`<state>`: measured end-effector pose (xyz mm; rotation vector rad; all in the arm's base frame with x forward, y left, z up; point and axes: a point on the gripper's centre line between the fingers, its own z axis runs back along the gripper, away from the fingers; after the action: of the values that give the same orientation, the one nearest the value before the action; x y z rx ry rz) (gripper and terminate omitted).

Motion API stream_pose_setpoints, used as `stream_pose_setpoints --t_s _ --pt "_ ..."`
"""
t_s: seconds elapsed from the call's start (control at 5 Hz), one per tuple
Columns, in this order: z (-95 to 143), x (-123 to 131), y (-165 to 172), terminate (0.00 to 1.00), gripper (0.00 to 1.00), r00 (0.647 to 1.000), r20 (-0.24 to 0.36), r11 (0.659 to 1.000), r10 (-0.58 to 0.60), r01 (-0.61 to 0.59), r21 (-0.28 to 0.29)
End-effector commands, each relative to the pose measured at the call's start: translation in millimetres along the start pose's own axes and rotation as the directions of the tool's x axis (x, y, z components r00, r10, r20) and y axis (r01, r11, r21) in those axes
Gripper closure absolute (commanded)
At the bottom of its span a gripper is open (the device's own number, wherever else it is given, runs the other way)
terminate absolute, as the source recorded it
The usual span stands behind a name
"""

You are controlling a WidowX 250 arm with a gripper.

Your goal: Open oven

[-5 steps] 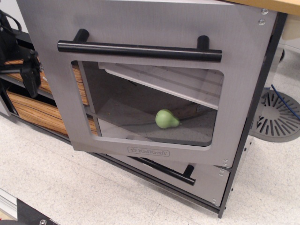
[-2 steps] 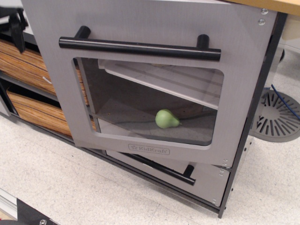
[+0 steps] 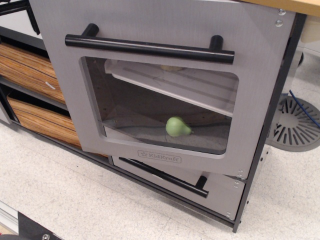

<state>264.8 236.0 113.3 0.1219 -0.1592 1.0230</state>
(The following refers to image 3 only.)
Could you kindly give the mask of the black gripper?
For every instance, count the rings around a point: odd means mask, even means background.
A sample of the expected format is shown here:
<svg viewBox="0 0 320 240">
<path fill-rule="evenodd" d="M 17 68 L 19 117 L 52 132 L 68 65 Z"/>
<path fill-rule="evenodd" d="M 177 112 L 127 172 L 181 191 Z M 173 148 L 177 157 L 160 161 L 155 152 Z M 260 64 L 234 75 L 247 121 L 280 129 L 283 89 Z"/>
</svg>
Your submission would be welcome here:
<svg viewBox="0 0 320 240">
<path fill-rule="evenodd" d="M 40 34 L 40 30 L 39 30 L 36 18 L 34 16 L 33 10 L 28 0 L 18 0 L 15 2 L 11 2 L 10 0 L 1 0 L 0 3 L 1 3 L 0 4 L 1 16 L 17 13 L 21 11 L 26 11 L 29 17 L 29 21 L 31 23 L 32 29 L 37 35 Z"/>
</svg>

